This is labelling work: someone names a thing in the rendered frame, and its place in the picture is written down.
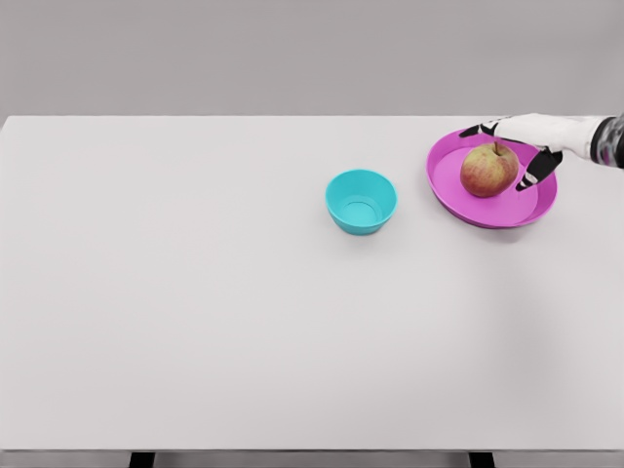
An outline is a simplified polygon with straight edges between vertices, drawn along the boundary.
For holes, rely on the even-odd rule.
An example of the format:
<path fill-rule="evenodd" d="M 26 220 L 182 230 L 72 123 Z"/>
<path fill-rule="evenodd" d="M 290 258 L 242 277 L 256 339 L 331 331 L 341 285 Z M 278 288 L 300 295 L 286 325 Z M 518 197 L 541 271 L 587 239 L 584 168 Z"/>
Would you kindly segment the red-green apple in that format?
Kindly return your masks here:
<path fill-rule="evenodd" d="M 519 158 L 509 146 L 500 142 L 481 144 L 465 156 L 460 183 L 476 197 L 491 198 L 511 186 L 519 167 Z"/>

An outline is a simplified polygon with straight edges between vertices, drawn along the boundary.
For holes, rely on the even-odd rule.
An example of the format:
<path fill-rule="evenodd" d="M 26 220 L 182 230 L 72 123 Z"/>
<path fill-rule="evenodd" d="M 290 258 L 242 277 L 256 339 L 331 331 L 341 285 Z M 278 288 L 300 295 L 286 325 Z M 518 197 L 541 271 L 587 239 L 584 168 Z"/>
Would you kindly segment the blue bowl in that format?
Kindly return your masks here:
<path fill-rule="evenodd" d="M 386 176 L 355 169 L 331 179 L 325 201 L 332 220 L 342 231 L 367 236 L 379 231 L 393 216 L 398 193 Z"/>

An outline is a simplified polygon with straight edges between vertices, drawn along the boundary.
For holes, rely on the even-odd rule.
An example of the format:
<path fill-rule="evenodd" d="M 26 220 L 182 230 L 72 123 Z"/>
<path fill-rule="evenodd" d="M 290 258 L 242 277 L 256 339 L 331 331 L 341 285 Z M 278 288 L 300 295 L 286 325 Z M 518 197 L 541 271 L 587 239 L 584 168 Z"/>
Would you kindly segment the pink plate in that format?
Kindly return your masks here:
<path fill-rule="evenodd" d="M 536 222 L 555 204 L 558 181 L 555 175 L 519 192 L 511 185 L 491 198 L 478 198 L 460 183 L 460 167 L 470 150 L 488 143 L 487 135 L 466 138 L 455 131 L 441 137 L 429 150 L 426 160 L 428 183 L 439 202 L 463 221 L 492 229 L 520 227 Z"/>

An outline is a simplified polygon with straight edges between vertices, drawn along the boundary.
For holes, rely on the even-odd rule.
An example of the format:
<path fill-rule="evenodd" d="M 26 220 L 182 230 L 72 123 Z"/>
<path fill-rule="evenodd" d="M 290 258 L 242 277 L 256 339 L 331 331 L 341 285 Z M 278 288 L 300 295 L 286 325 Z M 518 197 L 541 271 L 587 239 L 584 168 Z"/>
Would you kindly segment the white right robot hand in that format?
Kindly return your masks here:
<path fill-rule="evenodd" d="M 491 120 L 467 128 L 460 137 L 485 134 L 498 140 L 513 141 L 539 149 L 526 167 L 516 190 L 522 192 L 537 185 L 561 164 L 564 152 L 575 148 L 575 122 L 544 114 L 524 114 Z"/>

